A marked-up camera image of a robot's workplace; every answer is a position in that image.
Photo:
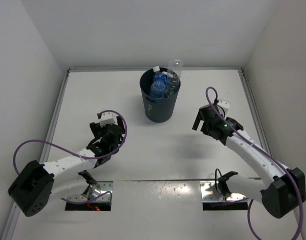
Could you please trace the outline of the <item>clear unlabelled plastic bottle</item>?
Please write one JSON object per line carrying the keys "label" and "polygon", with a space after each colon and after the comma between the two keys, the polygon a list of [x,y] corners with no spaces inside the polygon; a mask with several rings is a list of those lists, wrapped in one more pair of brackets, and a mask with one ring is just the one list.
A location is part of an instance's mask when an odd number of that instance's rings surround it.
{"label": "clear unlabelled plastic bottle", "polygon": [[165,97],[175,94],[180,87],[180,77],[182,73],[183,61],[181,59],[170,60],[167,67],[167,78]]}

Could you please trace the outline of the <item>bottle blue label no cap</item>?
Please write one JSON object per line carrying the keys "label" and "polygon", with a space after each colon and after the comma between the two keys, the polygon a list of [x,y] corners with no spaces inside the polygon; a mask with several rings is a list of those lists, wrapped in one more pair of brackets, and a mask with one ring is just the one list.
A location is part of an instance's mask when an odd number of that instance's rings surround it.
{"label": "bottle blue label no cap", "polygon": [[159,66],[155,66],[153,67],[153,82],[156,82],[156,81],[160,81],[160,82],[163,82],[164,84],[166,83],[166,75],[164,73],[161,72]]}

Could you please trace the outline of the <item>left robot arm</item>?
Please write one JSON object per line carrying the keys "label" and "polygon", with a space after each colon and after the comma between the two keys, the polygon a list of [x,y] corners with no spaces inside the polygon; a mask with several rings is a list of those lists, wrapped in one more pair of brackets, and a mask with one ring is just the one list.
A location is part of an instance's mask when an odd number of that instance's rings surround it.
{"label": "left robot arm", "polygon": [[61,199],[69,204],[88,205],[110,190],[100,189],[90,170],[108,162],[123,146],[127,124],[118,112],[106,110],[90,124],[94,138],[77,153],[55,161],[29,162],[7,193],[26,217],[39,213],[49,201]]}

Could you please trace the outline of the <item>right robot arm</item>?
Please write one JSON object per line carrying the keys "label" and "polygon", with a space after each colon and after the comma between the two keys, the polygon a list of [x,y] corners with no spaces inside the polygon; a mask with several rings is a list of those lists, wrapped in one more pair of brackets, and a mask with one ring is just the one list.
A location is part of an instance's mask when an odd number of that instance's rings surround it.
{"label": "right robot arm", "polygon": [[306,200],[305,175],[299,168],[290,169],[274,163],[243,126],[235,119],[221,120],[215,114],[217,105],[199,108],[192,129],[220,141],[239,155],[261,178],[260,182],[230,171],[217,180],[217,190],[223,196],[239,193],[262,203],[273,217],[280,219],[299,206],[298,197]]}

